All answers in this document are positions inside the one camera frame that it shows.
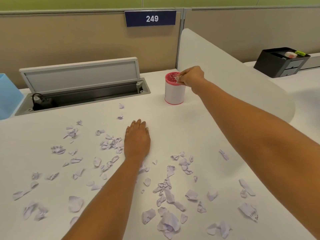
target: hand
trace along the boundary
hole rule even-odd
[[[132,121],[127,127],[124,138],[124,155],[126,158],[136,158],[144,160],[150,150],[149,128],[146,128],[146,122],[141,123],[141,119]]]
[[[205,73],[199,66],[193,66],[180,72],[177,76],[181,76],[178,78],[178,82],[182,85],[191,87],[192,91],[196,93],[196,88],[204,81]]]

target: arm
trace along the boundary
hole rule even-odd
[[[320,239],[320,145],[207,81],[199,66],[178,75],[268,190]]]
[[[125,161],[85,208],[62,240],[121,240],[125,233],[134,186],[142,161],[149,153],[146,122],[139,119],[127,127]]]

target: number 249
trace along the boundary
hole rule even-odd
[[[151,16],[151,18],[150,18],[150,16],[147,16],[146,17],[146,21],[147,22],[154,22],[154,21],[156,21],[156,22],[158,22],[158,20],[159,20],[159,17],[157,16],[157,15],[155,15],[155,16]]]

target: lime green object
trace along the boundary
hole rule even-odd
[[[143,0],[145,8],[255,6],[258,0]]]
[[[306,56],[306,53],[299,50],[297,50],[295,53],[298,54],[299,56]]]
[[[141,8],[141,0],[0,0],[0,11]]]
[[[259,0],[258,6],[311,6],[320,5],[320,0]]]

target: light blue container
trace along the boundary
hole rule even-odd
[[[22,99],[19,89],[5,74],[0,73],[0,120],[9,118]]]

